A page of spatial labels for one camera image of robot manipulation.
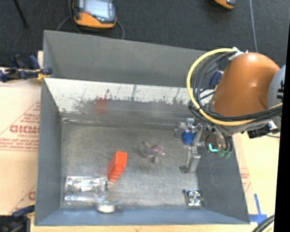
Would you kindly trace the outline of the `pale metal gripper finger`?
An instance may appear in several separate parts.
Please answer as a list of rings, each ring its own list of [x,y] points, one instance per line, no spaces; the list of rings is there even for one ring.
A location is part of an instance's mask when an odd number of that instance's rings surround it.
[[[195,173],[200,160],[201,160],[201,155],[199,154],[197,149],[193,147],[188,147],[186,149],[185,164],[180,166],[179,168],[183,174],[190,173],[190,172]]]
[[[197,134],[199,122],[195,118],[186,118],[179,121],[174,128],[174,136],[182,139],[194,139]]]

